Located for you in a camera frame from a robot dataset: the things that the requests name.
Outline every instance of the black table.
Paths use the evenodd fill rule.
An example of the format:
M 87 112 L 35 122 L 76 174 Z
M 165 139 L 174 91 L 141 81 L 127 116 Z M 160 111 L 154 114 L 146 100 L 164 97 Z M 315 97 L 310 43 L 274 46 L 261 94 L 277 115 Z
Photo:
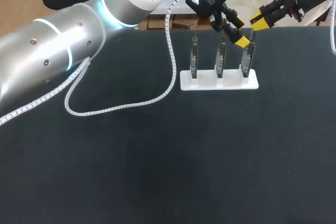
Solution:
M 194 35 L 172 33 L 178 71 Z M 213 68 L 220 35 L 197 35 L 200 68 Z M 157 104 L 89 118 L 68 114 L 63 92 L 0 127 L 0 223 L 335 223 L 328 29 L 272 29 L 256 42 L 256 91 L 183 92 L 177 80 Z M 237 68 L 241 51 L 228 55 Z M 151 99 L 170 79 L 164 32 L 131 31 L 92 62 L 70 105 Z

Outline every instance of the cable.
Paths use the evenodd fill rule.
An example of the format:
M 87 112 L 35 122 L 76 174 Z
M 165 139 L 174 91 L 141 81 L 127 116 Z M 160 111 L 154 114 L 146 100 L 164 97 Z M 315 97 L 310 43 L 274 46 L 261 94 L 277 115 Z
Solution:
M 72 83 L 73 80 L 79 75 L 79 73 L 82 71 L 83 68 L 88 68 L 88 65 L 90 64 L 90 57 L 86 58 L 76 69 L 75 72 L 73 72 L 61 85 L 59 85 L 54 90 L 50 91 L 46 95 L 36 99 L 35 101 L 22 106 L 21 108 L 14 110 L 13 112 L 3 116 L 0 118 L 0 126 L 4 125 L 5 123 L 9 122 L 13 118 L 32 110 L 33 108 L 41 105 L 42 103 L 48 101 L 50 98 L 57 95 L 59 92 L 61 92 L 66 86 L 68 86 L 70 83 Z
M 67 95 L 65 97 L 64 100 L 64 105 L 66 110 L 72 114 L 72 115 L 76 115 L 76 116 L 90 116 L 90 115 L 97 115 L 97 114 L 102 114 L 102 113 L 107 113 L 110 111 L 115 111 L 115 110 L 121 110 L 121 109 L 125 109 L 125 108 L 131 108 L 131 107 L 137 107 L 137 106 L 144 106 L 144 105 L 148 105 L 148 104 L 152 104 L 155 102 L 160 101 L 161 99 L 165 98 L 170 91 L 172 90 L 172 88 L 174 87 L 175 81 L 176 81 L 176 73 L 177 73 L 177 69 L 176 69 L 176 62 L 175 62 L 175 55 L 174 55 L 174 50 L 173 50 L 173 46 L 172 46 L 172 41 L 170 38 L 170 29 L 169 29 L 169 20 L 170 20 L 170 16 L 172 13 L 172 9 L 174 8 L 174 6 L 181 0 L 174 0 L 174 2 L 171 4 L 171 6 L 169 7 L 167 14 L 166 14 L 166 19 L 165 19 L 165 32 L 166 32 L 166 38 L 167 38 L 167 44 L 168 44 L 168 49 L 169 49 L 169 53 L 171 56 L 171 60 L 172 60 L 172 68 L 173 68 L 173 76 L 172 76 L 172 81 L 169 85 L 169 87 L 167 88 L 167 90 L 160 95 L 159 97 L 149 100 L 149 101 L 145 101 L 145 102 L 139 102 L 139 103 L 131 103 L 131 104 L 125 104 L 125 105 L 121 105 L 121 106 L 116 106 L 116 107 L 112 107 L 109 109 L 105 109 L 105 110 L 99 110 L 99 111 L 91 111 L 91 112 L 85 112 L 85 113 L 77 113 L 75 111 L 73 111 L 70 107 L 69 107 L 69 99 L 71 97 L 72 92 L 75 90 L 76 86 L 78 85 L 78 83 L 81 81 L 81 79 L 84 77 L 89 65 L 90 65 L 90 57 L 86 58 L 80 65 L 79 67 L 76 69 L 75 72 L 73 72 L 61 85 L 59 85 L 57 88 L 53 89 L 52 91 L 50 91 L 49 93 L 47 93 L 46 95 L 36 99 L 35 101 L 22 106 L 21 108 L 3 116 L 0 118 L 0 126 L 4 125 L 5 123 L 9 122 L 10 120 L 12 120 L 13 118 L 29 111 L 32 110 L 33 108 L 41 105 L 42 103 L 48 101 L 49 99 L 51 99 L 52 97 L 54 97 L 55 95 L 57 95 L 59 92 L 61 92 L 64 88 L 66 88 L 69 84 L 71 84 L 77 77 L 77 79 L 75 80 L 75 82 L 73 83 L 73 85 L 70 87 L 69 91 L 67 92 Z M 199 4 L 199 0 L 191 0 L 193 3 L 195 4 Z
M 334 55 L 336 55 L 335 38 L 334 38 L 335 10 L 336 10 L 336 0 L 332 0 L 331 17 L 330 17 L 330 43 L 331 43 L 331 51 Z
M 80 75 L 78 76 L 78 78 L 75 80 L 75 82 L 71 85 L 70 89 L 68 90 L 68 93 L 67 93 L 67 95 L 65 97 L 65 100 L 64 100 L 64 106 L 65 106 L 66 110 L 70 114 L 75 115 L 75 116 L 91 116 L 91 115 L 103 114 L 103 113 L 116 111 L 116 110 L 122 110 L 122 109 L 126 109 L 126 108 L 144 106 L 144 105 L 148 105 L 148 104 L 158 102 L 158 101 L 162 100 L 163 98 L 165 98 L 170 93 L 170 91 L 173 89 L 175 81 L 176 81 L 177 69 L 176 69 L 176 62 L 175 62 L 175 55 L 174 55 L 174 50 L 173 50 L 173 46 L 172 46 L 172 41 L 171 41 L 171 38 L 170 38 L 169 20 L 170 20 L 170 16 L 171 16 L 171 13 L 172 13 L 172 9 L 174 8 L 174 6 L 179 1 L 181 1 L 181 0 L 174 0 L 174 2 L 171 4 L 171 6 L 169 7 L 169 9 L 167 11 L 166 18 L 165 18 L 165 32 L 166 32 L 168 49 L 169 49 L 170 57 L 171 57 L 171 60 L 172 60 L 173 76 L 172 76 L 172 81 L 171 81 L 169 87 L 167 88 L 167 90 L 162 95 L 160 95 L 159 97 L 154 98 L 152 100 L 145 101 L 145 102 L 130 103 L 130 104 L 115 106 L 115 107 L 112 107 L 112 108 L 108 108 L 108 109 L 104 109 L 104 110 L 98 110 L 98 111 L 90 111 L 90 112 L 84 112 L 84 113 L 75 112 L 69 107 L 69 99 L 71 97 L 72 92 L 75 90 L 76 86 L 81 81 L 81 79 L 84 77 L 84 75 L 87 71 L 88 66 L 85 66 L 83 68 L 82 72 L 80 73 Z M 197 5 L 199 4 L 199 0 L 191 0 L 191 1 L 195 4 L 197 4 Z

